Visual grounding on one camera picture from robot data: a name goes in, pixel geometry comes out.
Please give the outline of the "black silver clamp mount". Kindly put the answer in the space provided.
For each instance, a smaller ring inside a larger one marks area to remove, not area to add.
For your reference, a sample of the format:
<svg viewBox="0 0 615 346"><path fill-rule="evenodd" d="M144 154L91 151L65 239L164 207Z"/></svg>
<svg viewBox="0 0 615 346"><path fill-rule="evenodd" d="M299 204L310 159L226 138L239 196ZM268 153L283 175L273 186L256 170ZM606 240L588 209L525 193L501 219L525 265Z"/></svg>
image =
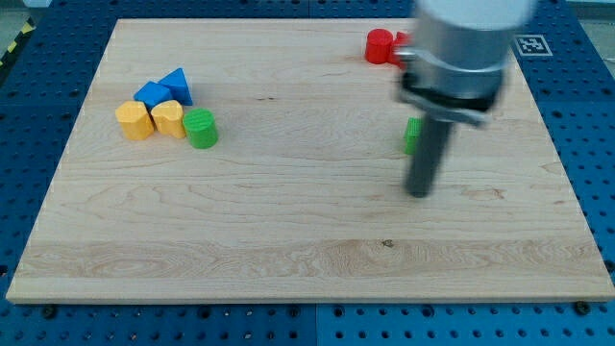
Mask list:
<svg viewBox="0 0 615 346"><path fill-rule="evenodd" d="M445 76L435 86L422 85L416 73L402 71L396 97L434 120L479 128L491 121L488 112L497 102L502 85L502 71Z"/></svg>

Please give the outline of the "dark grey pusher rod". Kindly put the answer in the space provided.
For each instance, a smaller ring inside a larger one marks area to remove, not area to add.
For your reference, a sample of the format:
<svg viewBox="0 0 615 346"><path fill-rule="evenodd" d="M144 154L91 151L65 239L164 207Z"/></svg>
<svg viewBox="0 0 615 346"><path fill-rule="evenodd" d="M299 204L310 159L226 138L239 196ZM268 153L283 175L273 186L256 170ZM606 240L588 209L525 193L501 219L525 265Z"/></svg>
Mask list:
<svg viewBox="0 0 615 346"><path fill-rule="evenodd" d="M411 164L405 180L406 191L416 198L431 193L434 179L447 148L454 123L425 117L411 157Z"/></svg>

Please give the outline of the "red block behind arm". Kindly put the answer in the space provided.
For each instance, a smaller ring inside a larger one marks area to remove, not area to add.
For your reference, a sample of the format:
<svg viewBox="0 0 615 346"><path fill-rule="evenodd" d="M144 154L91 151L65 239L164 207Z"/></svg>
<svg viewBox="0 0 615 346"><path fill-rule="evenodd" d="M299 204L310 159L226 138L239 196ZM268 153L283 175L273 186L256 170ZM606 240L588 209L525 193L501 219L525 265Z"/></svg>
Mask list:
<svg viewBox="0 0 615 346"><path fill-rule="evenodd" d="M407 45L409 45L412 41L412 34L407 32L398 31L393 38L393 41L389 47L389 54L387 58L387 62L393 65L396 65L400 69L404 69L406 64L400 60L398 56L398 51Z"/></svg>

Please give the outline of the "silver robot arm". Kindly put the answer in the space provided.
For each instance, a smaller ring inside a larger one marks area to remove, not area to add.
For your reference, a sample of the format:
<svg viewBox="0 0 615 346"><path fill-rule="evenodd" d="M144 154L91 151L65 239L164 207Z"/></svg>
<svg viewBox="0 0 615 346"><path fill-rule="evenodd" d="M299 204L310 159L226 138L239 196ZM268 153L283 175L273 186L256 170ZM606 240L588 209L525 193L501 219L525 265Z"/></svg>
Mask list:
<svg viewBox="0 0 615 346"><path fill-rule="evenodd" d="M424 113L405 181L411 196L431 193L456 124L488 122L509 44L536 7L536 0L416 1L412 39L394 51L404 64L398 98Z"/></svg>

